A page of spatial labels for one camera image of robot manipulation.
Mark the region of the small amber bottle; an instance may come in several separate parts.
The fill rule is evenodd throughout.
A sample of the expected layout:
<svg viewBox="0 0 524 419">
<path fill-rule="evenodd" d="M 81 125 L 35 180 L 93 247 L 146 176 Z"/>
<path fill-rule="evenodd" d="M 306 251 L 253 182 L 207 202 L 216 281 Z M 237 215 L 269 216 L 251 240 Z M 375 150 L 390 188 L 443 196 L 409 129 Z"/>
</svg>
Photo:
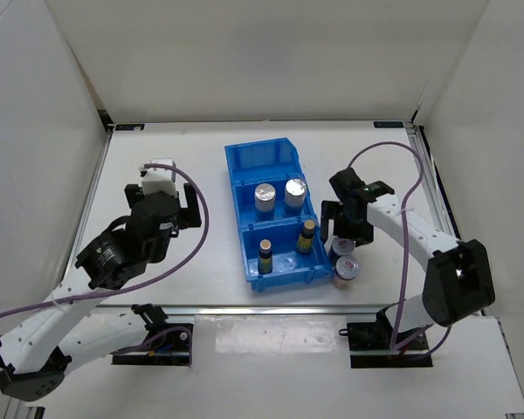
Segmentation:
<svg viewBox="0 0 524 419">
<path fill-rule="evenodd" d="M 258 272 L 259 275 L 272 272 L 272 242 L 269 239 L 263 239 L 259 243 Z"/>
<path fill-rule="evenodd" d="M 314 220 L 309 219 L 303 223 L 302 230 L 298 237 L 296 244 L 296 249 L 298 253 L 307 254 L 312 247 L 312 242 L 314 239 L 316 224 Z"/>
</svg>

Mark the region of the silver-lid spice jar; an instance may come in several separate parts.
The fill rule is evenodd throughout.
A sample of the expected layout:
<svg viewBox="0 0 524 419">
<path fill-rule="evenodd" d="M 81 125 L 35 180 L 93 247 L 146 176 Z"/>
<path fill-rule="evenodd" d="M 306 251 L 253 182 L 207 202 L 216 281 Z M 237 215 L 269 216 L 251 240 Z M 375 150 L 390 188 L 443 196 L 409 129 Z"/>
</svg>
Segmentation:
<svg viewBox="0 0 524 419">
<path fill-rule="evenodd" d="M 254 190 L 255 216 L 258 221 L 273 218 L 276 190 L 270 183 L 260 183 Z"/>
<path fill-rule="evenodd" d="M 292 178 L 286 182 L 284 191 L 285 213 L 288 216 L 299 215 L 307 197 L 307 184 L 301 178 Z"/>
</svg>

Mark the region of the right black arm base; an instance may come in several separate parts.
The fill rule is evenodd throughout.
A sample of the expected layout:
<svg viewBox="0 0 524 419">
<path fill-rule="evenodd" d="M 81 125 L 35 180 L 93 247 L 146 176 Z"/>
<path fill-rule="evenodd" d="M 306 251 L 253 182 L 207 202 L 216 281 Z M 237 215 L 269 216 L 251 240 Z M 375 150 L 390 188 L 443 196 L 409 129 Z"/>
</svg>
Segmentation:
<svg viewBox="0 0 524 419">
<path fill-rule="evenodd" d="M 352 369 L 393 369 L 433 367 L 427 337 L 418 335 L 402 349 L 390 349 L 392 328 L 383 318 L 383 311 L 372 321 L 353 318 L 338 331 L 348 341 Z"/>
</svg>

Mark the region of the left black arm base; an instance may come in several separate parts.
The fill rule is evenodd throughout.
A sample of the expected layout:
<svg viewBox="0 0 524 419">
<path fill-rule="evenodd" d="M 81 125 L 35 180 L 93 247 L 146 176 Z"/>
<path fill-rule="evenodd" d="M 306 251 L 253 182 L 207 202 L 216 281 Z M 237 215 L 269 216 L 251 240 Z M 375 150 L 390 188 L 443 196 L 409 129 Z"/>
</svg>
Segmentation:
<svg viewBox="0 0 524 419">
<path fill-rule="evenodd" d="M 132 349 L 112 354 L 111 364 L 117 366 L 190 367 L 194 320 L 170 318 L 159 306 L 131 306 L 133 314 L 145 323 L 146 339 Z"/>
</svg>

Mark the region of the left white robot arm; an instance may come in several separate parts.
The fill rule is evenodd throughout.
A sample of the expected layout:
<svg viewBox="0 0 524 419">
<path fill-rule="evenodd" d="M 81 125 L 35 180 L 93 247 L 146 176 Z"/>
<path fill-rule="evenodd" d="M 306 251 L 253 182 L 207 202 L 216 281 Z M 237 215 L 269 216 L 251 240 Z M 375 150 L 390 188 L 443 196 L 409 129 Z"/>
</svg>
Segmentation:
<svg viewBox="0 0 524 419">
<path fill-rule="evenodd" d="M 114 219 L 76 257 L 85 278 L 65 278 L 32 315 L 0 336 L 0 391 L 23 402 L 49 395 L 73 371 L 106 355 L 159 354 L 191 346 L 192 330 L 170 323 L 152 304 L 131 307 L 131 313 L 93 332 L 74 328 L 103 300 L 128 291 L 127 283 L 151 264 L 163 261 L 171 239 L 181 230 L 209 228 L 209 212 L 196 184 L 183 185 L 187 205 L 176 192 L 128 184 L 130 212 Z"/>
</svg>

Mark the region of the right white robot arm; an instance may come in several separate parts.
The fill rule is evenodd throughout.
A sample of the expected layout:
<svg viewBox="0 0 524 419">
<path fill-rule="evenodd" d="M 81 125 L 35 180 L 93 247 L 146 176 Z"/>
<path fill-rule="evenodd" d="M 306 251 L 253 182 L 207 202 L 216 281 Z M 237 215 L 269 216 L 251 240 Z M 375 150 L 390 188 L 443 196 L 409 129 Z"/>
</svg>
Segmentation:
<svg viewBox="0 0 524 419">
<path fill-rule="evenodd" d="M 333 175 L 329 183 L 334 201 L 321 204 L 321 241 L 330 235 L 372 244 L 381 230 L 400 244 L 404 264 L 414 259 L 423 268 L 423 290 L 400 296 L 376 315 L 375 338 L 388 349 L 399 350 L 430 326 L 449 328 L 495 301 L 493 277 L 486 247 L 444 233 L 422 217 L 403 209 L 391 186 L 364 182 L 352 168 Z"/>
</svg>

